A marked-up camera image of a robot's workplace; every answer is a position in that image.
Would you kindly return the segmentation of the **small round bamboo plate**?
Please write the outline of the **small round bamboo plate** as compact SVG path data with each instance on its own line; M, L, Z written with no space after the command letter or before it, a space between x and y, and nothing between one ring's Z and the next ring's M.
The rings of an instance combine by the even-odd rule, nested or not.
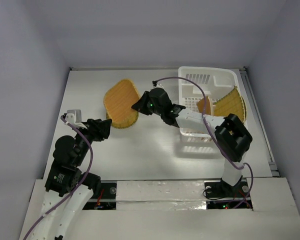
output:
M132 112L126 112L122 114L111 114L106 113L106 118L107 119L112 119L111 126L116 128L116 129L126 129L134 125L138 118L139 118L139 113L136 111Z

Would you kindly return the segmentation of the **rounded square woven plate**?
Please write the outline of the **rounded square woven plate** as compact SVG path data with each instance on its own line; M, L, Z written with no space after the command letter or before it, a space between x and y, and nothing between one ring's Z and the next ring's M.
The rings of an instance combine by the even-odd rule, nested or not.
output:
M110 88L103 98L103 105L109 115L136 111L131 107L141 98L134 82L122 79Z

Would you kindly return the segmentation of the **square green-edged bamboo mat plate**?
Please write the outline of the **square green-edged bamboo mat plate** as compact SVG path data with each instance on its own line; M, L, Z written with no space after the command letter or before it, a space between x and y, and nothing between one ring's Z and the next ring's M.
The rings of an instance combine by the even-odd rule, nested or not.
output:
M227 95L214 103L214 116L227 117L229 114L236 115L243 122L243 103L236 86Z

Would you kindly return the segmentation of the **fan-shaped woven bamboo plate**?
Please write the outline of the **fan-shaped woven bamboo plate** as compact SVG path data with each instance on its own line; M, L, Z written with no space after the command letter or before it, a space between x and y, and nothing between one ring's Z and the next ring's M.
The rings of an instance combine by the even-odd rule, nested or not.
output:
M202 98L201 100L199 100L196 103L197 109L198 111L202 114L205 113L206 115L214 115L214 107L213 107L213 103L210 100L210 98L208 96L206 96L205 98Z

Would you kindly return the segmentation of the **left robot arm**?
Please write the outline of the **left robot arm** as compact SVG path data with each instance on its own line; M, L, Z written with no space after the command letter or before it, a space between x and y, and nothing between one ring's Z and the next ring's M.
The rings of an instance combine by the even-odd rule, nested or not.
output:
M112 120L77 122L74 117L72 113L60 117L76 135L64 135L55 143L40 217L25 234L25 240L68 239L85 204L100 194L101 178L90 172L94 158L92 143L110 136Z

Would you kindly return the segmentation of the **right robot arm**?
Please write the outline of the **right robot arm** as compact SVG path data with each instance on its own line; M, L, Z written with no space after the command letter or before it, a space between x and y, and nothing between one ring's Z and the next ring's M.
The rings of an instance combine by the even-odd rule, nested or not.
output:
M211 116L174 104L167 92L159 87L145 91L131 108L144 115L156 114L164 123L207 133L225 158L219 186L212 187L211 198L235 196L242 181L242 162L253 141L245 125L235 114Z

